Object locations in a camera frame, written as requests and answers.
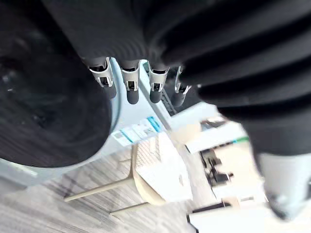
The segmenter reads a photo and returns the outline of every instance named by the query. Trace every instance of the robotic hand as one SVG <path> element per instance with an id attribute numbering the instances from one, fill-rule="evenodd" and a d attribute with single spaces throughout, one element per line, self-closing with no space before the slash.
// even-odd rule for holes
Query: robotic hand
<path id="1" fill-rule="evenodd" d="M 247 131 L 271 209 L 297 215 L 311 178 L 311 1 L 42 2 L 97 81 L 112 84 L 94 60 L 119 61 L 131 103 L 139 77 L 129 62 L 165 67 L 151 80 L 158 92 L 168 67 L 183 66 L 182 85 L 199 85 L 202 100 Z"/>

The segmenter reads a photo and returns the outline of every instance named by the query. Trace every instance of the beige chair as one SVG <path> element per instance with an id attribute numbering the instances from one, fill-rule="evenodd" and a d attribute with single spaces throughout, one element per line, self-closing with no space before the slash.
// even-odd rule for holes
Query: beige chair
<path id="1" fill-rule="evenodd" d="M 93 189 L 90 189 L 85 192 L 81 192 L 69 197 L 64 198 L 64 201 L 71 201 L 78 198 L 86 197 L 89 195 L 93 195 L 95 193 L 103 192 L 109 189 L 113 189 L 116 187 L 123 186 L 125 184 L 134 183 L 138 193 L 141 195 L 142 199 L 145 201 L 144 203 L 129 206 L 123 209 L 115 210 L 110 212 L 110 215 L 117 215 L 125 211 L 135 210 L 147 205 L 163 205 L 166 203 L 166 201 L 153 189 L 151 188 L 145 180 L 137 173 L 136 171 L 136 161 L 137 161 L 137 155 L 138 155 L 138 145 L 132 146 L 131 151 L 131 169 L 129 175 L 120 181 L 112 182 L 100 187 L 96 187 Z"/>

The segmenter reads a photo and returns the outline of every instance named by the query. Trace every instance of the black fabric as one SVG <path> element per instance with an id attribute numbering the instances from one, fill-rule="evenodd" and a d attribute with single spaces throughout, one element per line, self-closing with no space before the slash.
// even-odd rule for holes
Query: black fabric
<path id="1" fill-rule="evenodd" d="M 0 157 L 61 167 L 106 141 L 104 90 L 38 1 L 0 2 Z"/>
<path id="2" fill-rule="evenodd" d="M 311 151 L 299 143 L 311 121 L 309 0 L 43 2 L 81 57 L 183 65 L 180 81 L 242 123 L 255 151 Z"/>

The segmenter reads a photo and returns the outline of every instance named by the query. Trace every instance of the black robotic finger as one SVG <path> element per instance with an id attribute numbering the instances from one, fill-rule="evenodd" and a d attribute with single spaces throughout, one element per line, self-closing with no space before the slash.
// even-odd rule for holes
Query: black robotic finger
<path id="1" fill-rule="evenodd" d="M 150 100 L 152 103 L 160 102 L 162 98 L 162 91 L 151 91 L 150 92 Z"/>
<path id="2" fill-rule="evenodd" d="M 174 93 L 171 98 L 174 107 L 180 107 L 185 101 L 186 95 L 183 93 Z"/>
<path id="3" fill-rule="evenodd" d="M 127 97 L 127 101 L 130 104 L 136 104 L 139 100 L 138 90 L 137 91 L 133 91 L 133 90 L 126 91 L 126 97 Z"/>
<path id="4" fill-rule="evenodd" d="M 104 87 L 109 99 L 113 99 L 117 95 L 116 86 L 113 83 L 111 87 Z"/>
<path id="5" fill-rule="evenodd" d="M 148 63 L 149 82 L 150 82 L 150 100 L 152 103 L 158 103 L 162 97 L 162 90 L 165 85 L 169 67 L 161 63 Z"/>
<path id="6" fill-rule="evenodd" d="M 123 82 L 126 88 L 127 101 L 130 104 L 136 104 L 139 100 L 138 83 L 139 83 L 139 65 L 140 60 L 118 61 L 121 67 Z"/>

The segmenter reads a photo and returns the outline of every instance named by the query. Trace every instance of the round black object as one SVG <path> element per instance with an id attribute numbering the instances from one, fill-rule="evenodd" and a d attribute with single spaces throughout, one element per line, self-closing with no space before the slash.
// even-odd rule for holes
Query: round black object
<path id="1" fill-rule="evenodd" d="M 0 3 L 0 158 L 74 165 L 108 138 L 110 101 L 44 8 L 27 4 L 40 20 Z"/>
<path id="2" fill-rule="evenodd" d="M 185 101 L 185 97 L 186 95 L 184 95 L 184 93 L 173 93 L 172 95 L 172 99 L 171 99 L 171 102 L 172 102 L 172 105 L 174 107 L 180 107 L 181 105 L 183 105 L 184 101 Z"/>
<path id="3" fill-rule="evenodd" d="M 150 91 L 150 100 L 152 103 L 159 103 L 162 98 L 162 91 Z"/>
<path id="4" fill-rule="evenodd" d="M 127 97 L 127 101 L 130 104 L 137 104 L 138 100 L 139 100 L 139 93 L 138 90 L 137 91 L 126 91 L 126 97 Z"/>

